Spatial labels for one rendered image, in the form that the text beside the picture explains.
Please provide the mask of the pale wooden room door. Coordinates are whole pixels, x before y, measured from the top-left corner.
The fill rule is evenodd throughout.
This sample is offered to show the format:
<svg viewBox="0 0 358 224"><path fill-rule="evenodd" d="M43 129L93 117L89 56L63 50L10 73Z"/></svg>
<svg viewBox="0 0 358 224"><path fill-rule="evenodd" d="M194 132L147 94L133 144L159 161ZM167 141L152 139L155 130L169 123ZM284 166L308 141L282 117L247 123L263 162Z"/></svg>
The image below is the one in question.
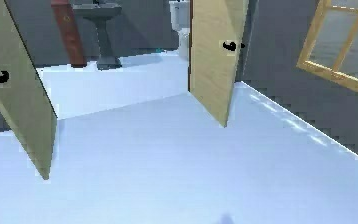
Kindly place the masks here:
<svg viewBox="0 0 358 224"><path fill-rule="evenodd" d="M227 126L249 0L193 0L191 5L190 92L220 123Z"/></svg>

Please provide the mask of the white toilet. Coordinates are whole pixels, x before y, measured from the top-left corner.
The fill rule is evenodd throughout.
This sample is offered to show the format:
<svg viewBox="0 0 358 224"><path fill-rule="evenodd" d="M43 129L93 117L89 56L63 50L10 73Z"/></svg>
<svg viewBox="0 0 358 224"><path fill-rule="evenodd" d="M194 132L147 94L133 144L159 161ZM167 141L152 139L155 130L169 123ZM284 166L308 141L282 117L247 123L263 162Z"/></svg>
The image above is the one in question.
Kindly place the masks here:
<svg viewBox="0 0 358 224"><path fill-rule="evenodd" d="M171 27L178 33L179 56L189 60L189 33L190 33L190 1L172 0L169 2L171 14Z"/></svg>

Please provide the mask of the yellow wooden framed window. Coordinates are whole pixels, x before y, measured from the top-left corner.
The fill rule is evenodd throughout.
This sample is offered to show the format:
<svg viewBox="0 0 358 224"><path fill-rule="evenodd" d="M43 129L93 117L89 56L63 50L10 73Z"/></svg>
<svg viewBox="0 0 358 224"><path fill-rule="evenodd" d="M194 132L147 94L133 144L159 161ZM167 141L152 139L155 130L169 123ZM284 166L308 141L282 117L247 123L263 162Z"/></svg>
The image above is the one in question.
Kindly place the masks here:
<svg viewBox="0 0 358 224"><path fill-rule="evenodd" d="M296 66L358 93L358 0L319 0Z"/></svg>

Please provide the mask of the olive green room door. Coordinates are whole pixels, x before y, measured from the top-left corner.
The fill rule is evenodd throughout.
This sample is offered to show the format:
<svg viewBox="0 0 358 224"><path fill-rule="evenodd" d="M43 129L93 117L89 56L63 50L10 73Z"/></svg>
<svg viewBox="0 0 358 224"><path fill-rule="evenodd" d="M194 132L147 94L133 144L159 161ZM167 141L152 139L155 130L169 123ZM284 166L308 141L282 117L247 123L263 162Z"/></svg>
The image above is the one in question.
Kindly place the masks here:
<svg viewBox="0 0 358 224"><path fill-rule="evenodd" d="M0 113L36 167L47 180L53 158L57 115L6 0L0 0Z"/></svg>

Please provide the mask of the grey pedestal sink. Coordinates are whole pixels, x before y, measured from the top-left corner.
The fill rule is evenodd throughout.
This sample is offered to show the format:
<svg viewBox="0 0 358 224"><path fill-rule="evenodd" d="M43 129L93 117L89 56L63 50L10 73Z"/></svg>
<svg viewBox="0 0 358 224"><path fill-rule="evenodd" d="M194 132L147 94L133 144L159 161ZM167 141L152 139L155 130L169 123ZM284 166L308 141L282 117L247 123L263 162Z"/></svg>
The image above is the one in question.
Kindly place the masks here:
<svg viewBox="0 0 358 224"><path fill-rule="evenodd" d="M91 3L73 4L76 16L86 19L95 25L99 56L96 62L98 70L117 69L122 66L118 57L113 53L107 31L107 21L121 14L122 6L116 2L92 0Z"/></svg>

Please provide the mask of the red brown wooden post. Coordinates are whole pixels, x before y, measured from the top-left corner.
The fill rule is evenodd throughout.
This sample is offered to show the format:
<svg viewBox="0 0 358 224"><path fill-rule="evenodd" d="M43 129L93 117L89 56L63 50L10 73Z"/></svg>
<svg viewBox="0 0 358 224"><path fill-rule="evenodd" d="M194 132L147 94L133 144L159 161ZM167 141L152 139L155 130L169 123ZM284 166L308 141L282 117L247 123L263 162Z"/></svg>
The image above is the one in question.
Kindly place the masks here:
<svg viewBox="0 0 358 224"><path fill-rule="evenodd" d="M51 0L51 8L71 66L85 67L83 44L69 0Z"/></svg>

